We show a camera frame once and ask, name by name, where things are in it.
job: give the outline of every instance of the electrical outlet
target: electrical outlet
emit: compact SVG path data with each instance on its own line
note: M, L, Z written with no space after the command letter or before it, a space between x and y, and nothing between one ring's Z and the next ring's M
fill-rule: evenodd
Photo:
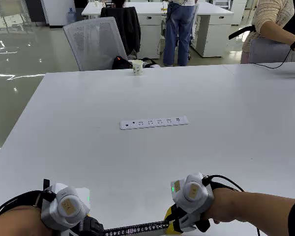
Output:
M160 126L189 124L186 116L155 119L125 120L120 122L120 129L138 129Z

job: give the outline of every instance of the chair backrest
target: chair backrest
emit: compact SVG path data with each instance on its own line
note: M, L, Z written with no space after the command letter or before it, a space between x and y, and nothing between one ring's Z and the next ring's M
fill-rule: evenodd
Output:
M227 10L231 8L231 0L213 0L212 4Z
M196 22L197 22L197 17L198 17L198 10L199 10L199 4L196 3L195 7L193 9L193 22L192 22L192 37L195 38L196 36Z
M112 69L116 56L127 59L113 17L78 21L63 29L80 71Z

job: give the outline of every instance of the water bottle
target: water bottle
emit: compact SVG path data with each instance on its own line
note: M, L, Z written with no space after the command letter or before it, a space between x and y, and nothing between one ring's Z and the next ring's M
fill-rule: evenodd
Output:
M67 13L67 22L68 25L76 22L77 21L77 17L76 17L76 13L72 10L72 7L70 8L70 11Z

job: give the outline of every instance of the table surface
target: table surface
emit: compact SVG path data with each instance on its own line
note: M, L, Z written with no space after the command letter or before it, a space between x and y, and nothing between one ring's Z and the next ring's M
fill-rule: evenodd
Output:
M134 6L138 15L164 15L163 7L167 8L167 2L126 2L126 6ZM233 15L234 13L208 2L199 2L198 15ZM102 3L89 2L82 15L100 15Z
M189 125L119 129L181 115ZM88 187L105 228L158 221L170 182L199 171L295 198L295 63L47 74L0 151L0 205L49 178ZM256 232L233 222L206 235Z

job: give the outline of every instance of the gray mesh chair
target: gray mesh chair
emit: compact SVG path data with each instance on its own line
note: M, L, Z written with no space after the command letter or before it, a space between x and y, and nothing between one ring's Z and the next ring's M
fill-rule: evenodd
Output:
M110 70L116 56L127 59L114 17L78 21L63 29L80 71Z

